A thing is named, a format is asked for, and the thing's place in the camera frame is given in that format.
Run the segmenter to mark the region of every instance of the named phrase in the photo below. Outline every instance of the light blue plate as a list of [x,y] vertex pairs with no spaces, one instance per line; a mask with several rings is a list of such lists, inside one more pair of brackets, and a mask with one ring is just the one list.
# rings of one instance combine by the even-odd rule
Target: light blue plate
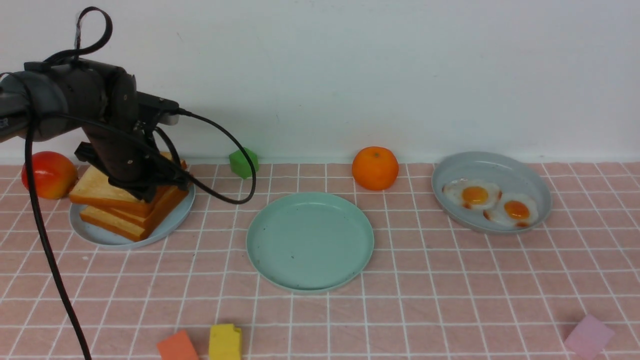
[[373,228],[354,204],[329,193],[296,193],[264,208],[249,227],[246,248],[258,272],[295,292],[345,285],[373,253]]
[[131,241],[123,236],[107,231],[101,227],[88,224],[80,219],[80,211],[86,208],[86,205],[72,204],[69,209],[69,222],[75,232],[80,237],[94,245],[104,247],[111,250],[129,250],[138,247],[143,247],[158,240],[163,239],[169,235],[173,230],[176,230],[178,226],[187,218],[193,201],[196,197],[195,185],[189,187],[189,195],[185,197],[173,211],[164,218],[164,221],[160,226],[156,227],[156,230],[149,235],[148,238],[142,241]]

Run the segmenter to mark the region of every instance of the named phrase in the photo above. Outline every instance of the green block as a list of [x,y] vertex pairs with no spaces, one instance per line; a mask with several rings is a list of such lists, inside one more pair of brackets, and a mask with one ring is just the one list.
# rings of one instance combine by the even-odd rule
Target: green block
[[[258,164],[258,156],[253,151],[247,148],[244,148],[244,151],[249,154],[249,158],[251,159],[251,162],[255,167],[255,171],[258,172],[258,170],[260,170],[260,165]],[[229,162],[231,162],[231,171],[233,171],[235,175],[238,175],[243,179],[251,177],[251,167],[249,166],[249,163],[240,150],[229,155]]]

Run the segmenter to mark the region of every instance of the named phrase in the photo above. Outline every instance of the bread slice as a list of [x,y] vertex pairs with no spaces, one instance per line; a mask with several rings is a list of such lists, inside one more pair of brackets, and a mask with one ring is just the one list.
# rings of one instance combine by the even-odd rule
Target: bread slice
[[[169,152],[163,152],[165,158],[170,159]],[[181,161],[182,168],[187,164]],[[138,217],[148,217],[159,199],[169,189],[169,186],[158,186],[156,196],[152,202],[138,200],[127,190],[111,186],[109,177],[95,167],[89,167],[82,178],[69,193],[69,200],[74,204],[95,206],[101,209],[117,209]]]
[[133,215],[131,213],[128,213],[124,210],[118,210],[116,208],[103,208],[102,206],[92,206],[92,207],[98,210],[104,211],[105,213],[109,213],[110,215],[121,218],[122,220],[125,220],[127,222],[130,222],[140,227],[147,227],[152,220],[151,217],[140,217],[138,215]]
[[126,221],[93,206],[87,206],[80,211],[80,219],[91,225],[123,236],[131,241],[141,241],[148,238],[149,235],[156,230],[188,193],[189,192],[183,192],[176,186],[171,186],[158,200],[151,214],[138,222],[144,223],[144,226]]

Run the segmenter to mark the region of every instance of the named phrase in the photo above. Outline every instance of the yellow block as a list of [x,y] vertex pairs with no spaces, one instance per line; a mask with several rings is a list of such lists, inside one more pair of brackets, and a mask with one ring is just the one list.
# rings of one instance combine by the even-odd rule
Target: yellow block
[[241,360],[242,329],[232,323],[213,325],[209,336],[210,360]]

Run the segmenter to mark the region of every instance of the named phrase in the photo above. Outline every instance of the teal plate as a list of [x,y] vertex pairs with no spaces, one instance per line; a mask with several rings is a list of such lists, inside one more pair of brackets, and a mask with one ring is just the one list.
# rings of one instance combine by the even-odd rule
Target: teal plate
[[254,219],[249,260],[273,284],[320,293],[353,280],[371,259],[373,228],[357,206],[329,193],[278,199]]

